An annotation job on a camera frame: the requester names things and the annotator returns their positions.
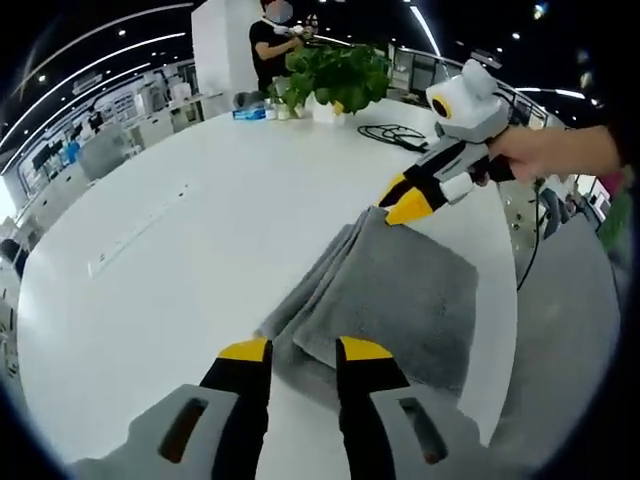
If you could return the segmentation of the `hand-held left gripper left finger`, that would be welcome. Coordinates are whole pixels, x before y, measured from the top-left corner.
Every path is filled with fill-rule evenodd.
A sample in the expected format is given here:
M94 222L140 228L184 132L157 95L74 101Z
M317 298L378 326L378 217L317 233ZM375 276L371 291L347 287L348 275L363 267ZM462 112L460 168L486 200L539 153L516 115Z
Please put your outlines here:
M223 349L197 385L185 384L135 418L126 441L69 465L74 479L253 479L268 429L272 343Z

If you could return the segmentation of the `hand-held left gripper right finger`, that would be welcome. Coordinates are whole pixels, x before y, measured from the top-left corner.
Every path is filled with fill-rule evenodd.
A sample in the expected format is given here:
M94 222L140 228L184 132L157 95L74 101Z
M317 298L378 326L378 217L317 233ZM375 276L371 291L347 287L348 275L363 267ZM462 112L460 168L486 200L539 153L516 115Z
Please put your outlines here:
M382 346L336 340L339 427L353 479L493 479L474 420L411 384Z

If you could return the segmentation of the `person's right hand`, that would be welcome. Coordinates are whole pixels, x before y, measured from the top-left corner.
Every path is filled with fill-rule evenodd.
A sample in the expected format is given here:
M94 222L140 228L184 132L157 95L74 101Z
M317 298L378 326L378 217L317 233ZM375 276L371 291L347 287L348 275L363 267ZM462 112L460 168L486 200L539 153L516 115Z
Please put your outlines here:
M549 130L509 127L489 145L492 160L505 157L516 180L529 181L550 174Z

